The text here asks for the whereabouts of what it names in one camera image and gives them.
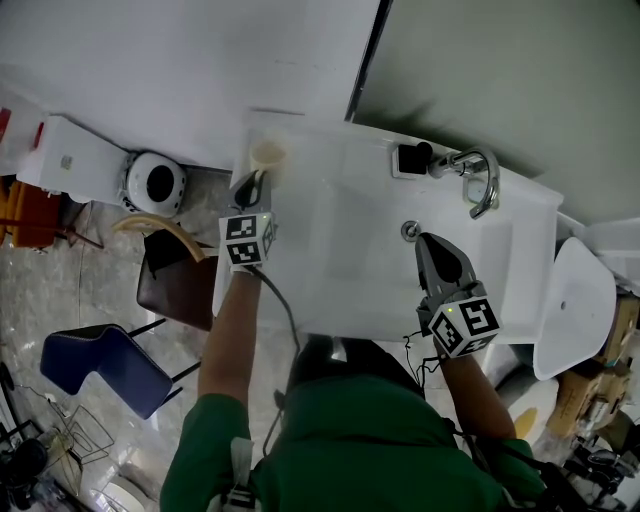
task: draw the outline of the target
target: gray wall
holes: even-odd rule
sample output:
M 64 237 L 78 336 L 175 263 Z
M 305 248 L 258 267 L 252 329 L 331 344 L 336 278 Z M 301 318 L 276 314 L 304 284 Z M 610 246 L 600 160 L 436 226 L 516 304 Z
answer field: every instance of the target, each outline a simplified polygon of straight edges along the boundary
M 581 222 L 640 216 L 640 6 L 395 0 L 356 122 L 487 144 Z

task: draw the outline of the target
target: chrome faucet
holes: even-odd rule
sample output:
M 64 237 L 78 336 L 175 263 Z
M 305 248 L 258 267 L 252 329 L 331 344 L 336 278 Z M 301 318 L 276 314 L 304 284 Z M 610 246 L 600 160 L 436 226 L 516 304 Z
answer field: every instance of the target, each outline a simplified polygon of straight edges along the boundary
M 432 161 L 427 170 L 433 178 L 442 178 L 449 173 L 455 173 L 459 176 L 472 176 L 479 172 L 487 171 L 487 189 L 482 200 L 469 212 L 472 219 L 481 217 L 498 199 L 498 194 L 500 193 L 500 166 L 496 156 L 488 148 L 476 146 L 461 153 L 452 151 Z

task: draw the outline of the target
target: marble floor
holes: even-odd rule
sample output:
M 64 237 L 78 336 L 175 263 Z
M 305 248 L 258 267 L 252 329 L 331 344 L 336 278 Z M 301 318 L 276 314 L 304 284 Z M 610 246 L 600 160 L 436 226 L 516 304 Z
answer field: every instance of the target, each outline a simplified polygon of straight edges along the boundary
M 195 237 L 212 246 L 219 242 L 218 213 L 229 185 L 224 174 L 192 171 L 182 212 L 177 221 Z M 0 346 L 19 386 L 14 392 L 20 419 L 33 418 L 42 427 L 60 427 L 60 419 L 39 395 L 55 397 L 60 409 L 73 411 L 81 404 L 114 439 L 108 456 L 86 464 L 80 497 L 96 510 L 93 490 L 102 490 L 117 474 L 136 482 L 157 500 L 173 454 L 178 446 L 182 422 L 196 400 L 196 374 L 182 381 L 184 391 L 161 407 L 150 419 L 138 418 L 95 374 L 85 381 L 75 397 L 65 395 L 38 370 L 45 337 L 55 331 L 101 323 L 116 323 L 131 330 L 155 320 L 135 299 L 144 248 L 142 235 L 114 235 L 111 226 L 126 215 L 120 208 L 93 203 L 76 223 L 88 237 L 101 240 L 103 251 L 76 243 L 70 247 L 58 240 L 40 254 L 13 249 L 8 240 L 0 248 Z M 150 356 L 169 374 L 197 361 L 206 333 L 177 322 L 165 324 L 136 338 Z M 382 344 L 405 367 L 401 343 Z M 433 347 L 416 341 L 410 351 L 413 367 Z M 254 463 L 276 414 L 273 391 L 283 389 L 293 356 L 288 331 L 260 328 L 250 389 L 249 417 L 255 441 Z M 453 402 L 438 370 L 427 374 L 427 400 L 446 417 L 455 418 Z

